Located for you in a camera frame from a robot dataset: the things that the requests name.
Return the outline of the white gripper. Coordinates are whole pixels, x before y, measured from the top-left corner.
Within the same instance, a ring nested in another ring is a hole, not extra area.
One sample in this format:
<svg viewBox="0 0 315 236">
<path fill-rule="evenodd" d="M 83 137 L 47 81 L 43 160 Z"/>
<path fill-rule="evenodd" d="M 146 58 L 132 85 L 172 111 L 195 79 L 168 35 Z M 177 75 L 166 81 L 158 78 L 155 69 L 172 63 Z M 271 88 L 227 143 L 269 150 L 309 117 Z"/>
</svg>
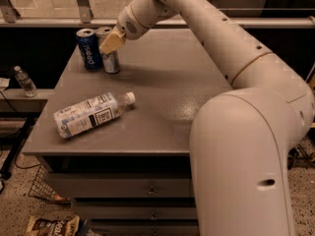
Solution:
<svg viewBox="0 0 315 236">
<path fill-rule="evenodd" d="M 125 44 L 126 38 L 136 40 L 143 36 L 148 29 L 143 27 L 133 14 L 132 7 L 126 6 L 117 18 L 116 26 L 118 29 L 113 29 L 106 36 L 99 46 L 99 50 L 103 54 L 109 54 L 116 51 Z"/>
</svg>

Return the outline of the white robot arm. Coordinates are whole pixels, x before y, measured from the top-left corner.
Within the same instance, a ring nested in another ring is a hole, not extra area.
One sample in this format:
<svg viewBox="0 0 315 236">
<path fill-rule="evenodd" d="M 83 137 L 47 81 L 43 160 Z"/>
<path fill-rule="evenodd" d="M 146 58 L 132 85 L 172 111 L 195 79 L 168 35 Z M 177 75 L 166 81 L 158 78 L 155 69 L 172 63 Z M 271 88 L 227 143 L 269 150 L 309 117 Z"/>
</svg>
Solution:
<svg viewBox="0 0 315 236">
<path fill-rule="evenodd" d="M 287 155 L 314 119 L 310 86 L 207 0 L 133 0 L 101 44 L 109 53 L 180 15 L 231 85 L 190 132 L 201 236 L 295 236 Z"/>
</svg>

